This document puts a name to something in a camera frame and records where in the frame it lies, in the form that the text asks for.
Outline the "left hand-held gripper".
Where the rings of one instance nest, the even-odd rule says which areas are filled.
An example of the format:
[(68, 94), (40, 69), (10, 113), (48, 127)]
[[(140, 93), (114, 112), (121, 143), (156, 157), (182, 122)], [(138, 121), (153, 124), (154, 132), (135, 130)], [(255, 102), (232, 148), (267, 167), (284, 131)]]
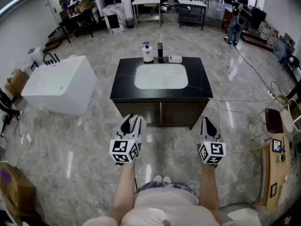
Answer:
[(125, 116), (115, 128), (115, 137), (110, 141), (110, 156), (117, 165), (132, 163), (139, 155), (142, 143), (140, 142), (141, 135), (145, 132), (147, 121), (142, 116), (137, 116), (136, 127), (137, 137), (125, 137), (133, 129), (134, 114)]

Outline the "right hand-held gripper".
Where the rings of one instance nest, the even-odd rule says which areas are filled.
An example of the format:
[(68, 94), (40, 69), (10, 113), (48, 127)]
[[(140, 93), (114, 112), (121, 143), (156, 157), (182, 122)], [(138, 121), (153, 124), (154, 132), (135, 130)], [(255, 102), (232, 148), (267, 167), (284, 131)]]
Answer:
[(204, 117), (201, 126), (201, 143), (198, 153), (204, 164), (216, 166), (226, 156), (226, 144), (222, 139), (220, 128)]

